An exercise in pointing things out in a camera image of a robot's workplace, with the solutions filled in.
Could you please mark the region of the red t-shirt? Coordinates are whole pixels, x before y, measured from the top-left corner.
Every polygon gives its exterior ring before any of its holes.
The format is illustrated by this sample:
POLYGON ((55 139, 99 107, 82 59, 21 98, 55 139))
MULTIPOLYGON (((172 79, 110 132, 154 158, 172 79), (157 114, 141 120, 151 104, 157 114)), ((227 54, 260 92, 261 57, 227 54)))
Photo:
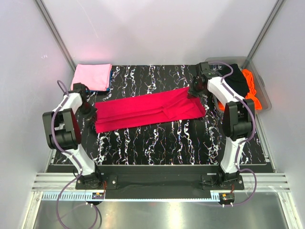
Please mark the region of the red t-shirt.
POLYGON ((188 88, 116 99, 95 104, 97 133, 205 116, 200 98, 188 98, 188 88))

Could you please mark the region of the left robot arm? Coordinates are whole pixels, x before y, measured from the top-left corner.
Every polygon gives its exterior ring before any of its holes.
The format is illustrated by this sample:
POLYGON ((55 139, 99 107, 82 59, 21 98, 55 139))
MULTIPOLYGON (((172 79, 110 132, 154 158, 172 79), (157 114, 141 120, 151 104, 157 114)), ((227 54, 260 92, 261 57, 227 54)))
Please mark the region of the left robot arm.
POLYGON ((87 102, 86 92, 73 90, 64 94, 55 109, 42 115, 47 144, 72 162, 78 172, 75 175, 78 184, 97 189, 102 185, 103 177, 81 144, 81 131, 75 117, 77 111, 90 120, 96 116, 96 109, 87 102))

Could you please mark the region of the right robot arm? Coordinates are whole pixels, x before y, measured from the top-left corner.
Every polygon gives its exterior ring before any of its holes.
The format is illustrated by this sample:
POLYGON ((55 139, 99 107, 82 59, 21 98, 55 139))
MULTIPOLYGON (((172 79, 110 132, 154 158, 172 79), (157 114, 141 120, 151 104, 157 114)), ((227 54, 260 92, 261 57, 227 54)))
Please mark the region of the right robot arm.
POLYGON ((236 93, 223 77, 210 73, 193 78, 188 97, 199 97, 204 90, 211 92, 224 105, 222 128, 226 144, 215 183, 227 189, 238 180, 243 147, 255 134, 255 105, 252 99, 236 93))

